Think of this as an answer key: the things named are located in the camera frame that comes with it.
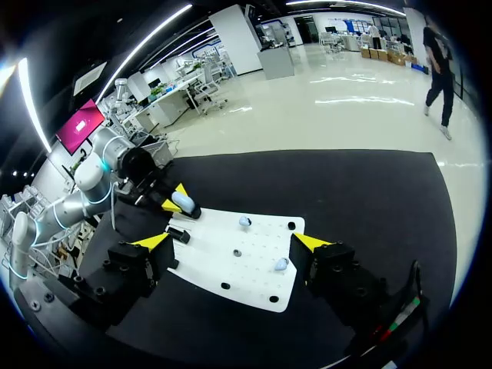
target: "white desk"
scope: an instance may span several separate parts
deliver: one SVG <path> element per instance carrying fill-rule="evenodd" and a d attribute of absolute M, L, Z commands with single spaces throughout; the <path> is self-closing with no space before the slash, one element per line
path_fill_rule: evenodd
<path fill-rule="evenodd" d="M 357 42 L 357 36 L 342 35 L 342 41 L 344 42 L 345 50 L 351 52 L 359 52 L 359 43 Z"/>
<path fill-rule="evenodd" d="M 197 81 L 202 75 L 196 75 L 187 81 L 177 85 L 175 89 L 169 91 L 160 98 L 154 100 L 147 108 L 137 111 L 129 115 L 122 124 L 124 125 L 128 121 L 145 131 L 150 131 L 159 124 L 161 127 L 167 127 L 172 125 L 187 109 L 185 101 L 179 95 L 176 95 L 179 91 L 185 90 L 190 98 L 195 110 L 200 114 L 198 106 L 194 103 L 189 91 L 189 85 Z"/>

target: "office chair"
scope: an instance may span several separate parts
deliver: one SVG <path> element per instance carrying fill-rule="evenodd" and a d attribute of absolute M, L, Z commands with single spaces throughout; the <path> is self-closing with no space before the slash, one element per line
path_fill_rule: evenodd
<path fill-rule="evenodd" d="M 212 78 L 212 65 L 207 63 L 204 66 L 204 83 L 199 84 L 194 89 L 197 94 L 194 96 L 195 101 L 209 101 L 209 103 L 203 109 L 203 113 L 206 115 L 208 109 L 213 106 L 222 109 L 227 101 L 227 99 L 218 98 L 219 90 L 217 83 L 214 82 Z"/>

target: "monitor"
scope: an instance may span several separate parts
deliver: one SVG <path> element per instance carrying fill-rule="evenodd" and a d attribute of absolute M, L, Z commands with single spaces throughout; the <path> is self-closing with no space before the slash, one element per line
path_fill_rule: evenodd
<path fill-rule="evenodd" d="M 104 120 L 96 104 L 89 100 L 56 132 L 56 138 L 73 155 Z"/>
<path fill-rule="evenodd" d="M 157 86 L 159 86 L 159 83 L 161 83 L 161 80 L 159 78 L 157 78 L 154 81 L 152 81 L 151 83 L 149 83 L 148 87 L 150 87 L 150 88 L 157 87 Z"/>

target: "green plant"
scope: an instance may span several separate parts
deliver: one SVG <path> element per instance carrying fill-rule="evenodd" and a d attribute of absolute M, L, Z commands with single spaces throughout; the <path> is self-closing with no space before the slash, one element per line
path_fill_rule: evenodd
<path fill-rule="evenodd" d="M 162 92 L 162 87 L 155 87 L 151 90 L 151 95 L 157 96 Z"/>

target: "door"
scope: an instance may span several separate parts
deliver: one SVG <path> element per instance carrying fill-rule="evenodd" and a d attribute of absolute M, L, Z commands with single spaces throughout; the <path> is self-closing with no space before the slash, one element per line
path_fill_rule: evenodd
<path fill-rule="evenodd" d="M 302 42 L 309 44 L 319 41 L 319 35 L 312 16 L 294 18 L 298 27 Z"/>

